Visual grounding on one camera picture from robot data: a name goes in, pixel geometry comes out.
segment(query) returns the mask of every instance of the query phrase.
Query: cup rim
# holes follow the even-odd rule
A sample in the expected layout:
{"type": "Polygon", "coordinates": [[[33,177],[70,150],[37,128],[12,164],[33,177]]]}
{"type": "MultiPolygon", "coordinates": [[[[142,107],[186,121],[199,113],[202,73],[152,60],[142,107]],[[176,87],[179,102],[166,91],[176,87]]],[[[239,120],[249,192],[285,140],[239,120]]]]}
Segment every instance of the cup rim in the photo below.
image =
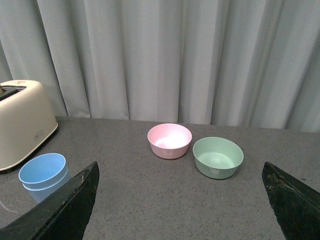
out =
{"type": "Polygon", "coordinates": [[[24,187],[25,189],[27,189],[28,191],[33,191],[33,192],[43,191],[43,190],[47,190],[47,189],[49,189],[49,188],[52,188],[53,186],[55,186],[55,185],[57,185],[58,183],[60,183],[60,182],[65,178],[65,176],[66,176],[67,174],[68,174],[68,171],[66,171],[66,173],[63,175],[63,177],[62,177],[59,181],[57,181],[57,182],[55,182],[54,184],[52,184],[51,186],[47,186],[47,187],[45,187],[45,188],[32,189],[32,188],[29,188],[29,187],[25,186],[23,183],[22,183],[22,185],[23,185],[23,187],[24,187]]]}
{"type": "Polygon", "coordinates": [[[66,166],[66,165],[67,165],[66,158],[65,158],[65,156],[63,156],[62,154],[56,153],[56,152],[45,153],[45,154],[36,156],[35,158],[33,158],[33,159],[31,159],[30,161],[28,161],[25,165],[23,165],[22,168],[21,168],[20,171],[19,171],[18,177],[19,177],[19,180],[20,180],[23,184],[27,184],[27,185],[37,185],[37,184],[41,184],[41,183],[47,182],[47,181],[53,179],[54,177],[56,177],[58,174],[61,173],[61,171],[62,171],[63,169],[65,169],[65,167],[68,168],[68,166],[66,166]],[[36,161],[36,160],[39,159],[39,158],[43,158],[43,156],[46,156],[46,155],[59,155],[59,156],[61,156],[61,157],[63,158],[63,166],[61,167],[61,169],[60,169],[56,174],[54,174],[53,176],[51,176],[51,177],[49,177],[49,178],[47,178],[47,179],[45,179],[45,180],[42,180],[42,181],[27,182],[27,181],[22,180],[20,174],[21,174],[21,172],[23,171],[23,169],[26,168],[26,167],[28,167],[28,165],[31,164],[33,161],[36,161]]]}

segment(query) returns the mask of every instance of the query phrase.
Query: plastic cup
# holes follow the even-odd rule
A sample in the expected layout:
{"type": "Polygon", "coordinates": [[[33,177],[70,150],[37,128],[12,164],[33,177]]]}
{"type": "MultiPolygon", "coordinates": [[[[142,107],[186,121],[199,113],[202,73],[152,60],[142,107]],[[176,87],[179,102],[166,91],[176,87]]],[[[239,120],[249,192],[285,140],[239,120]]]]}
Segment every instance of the plastic cup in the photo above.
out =
{"type": "Polygon", "coordinates": [[[37,203],[70,180],[66,159],[59,153],[47,153],[33,158],[21,168],[18,176],[37,203]]]}

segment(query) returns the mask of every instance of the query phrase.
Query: toaster slot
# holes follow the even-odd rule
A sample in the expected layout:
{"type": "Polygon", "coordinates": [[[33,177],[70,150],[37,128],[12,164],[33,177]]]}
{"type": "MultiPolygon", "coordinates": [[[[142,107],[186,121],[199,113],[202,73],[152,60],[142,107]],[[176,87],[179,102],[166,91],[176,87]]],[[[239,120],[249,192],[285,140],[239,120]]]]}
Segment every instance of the toaster slot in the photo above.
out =
{"type": "Polygon", "coordinates": [[[0,101],[21,92],[25,86],[0,86],[0,101]]]}

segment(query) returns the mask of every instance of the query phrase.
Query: white curtain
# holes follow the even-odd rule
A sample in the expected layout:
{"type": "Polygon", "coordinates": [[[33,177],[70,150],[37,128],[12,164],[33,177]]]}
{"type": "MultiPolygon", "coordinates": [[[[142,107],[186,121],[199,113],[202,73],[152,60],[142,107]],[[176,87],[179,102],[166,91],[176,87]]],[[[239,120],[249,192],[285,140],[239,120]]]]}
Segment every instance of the white curtain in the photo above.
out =
{"type": "Polygon", "coordinates": [[[57,116],[320,132],[320,0],[3,0],[0,73],[57,116]]]}

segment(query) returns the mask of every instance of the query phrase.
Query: green bowl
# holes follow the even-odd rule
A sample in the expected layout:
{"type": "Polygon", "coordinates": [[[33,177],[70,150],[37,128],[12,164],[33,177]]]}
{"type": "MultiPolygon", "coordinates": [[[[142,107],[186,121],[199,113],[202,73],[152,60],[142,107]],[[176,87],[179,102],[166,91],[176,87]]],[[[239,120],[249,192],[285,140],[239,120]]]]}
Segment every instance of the green bowl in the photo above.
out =
{"type": "Polygon", "coordinates": [[[205,137],[193,145],[195,165],[212,179],[231,177],[244,160],[244,153],[234,142],[221,137],[205,137]]]}

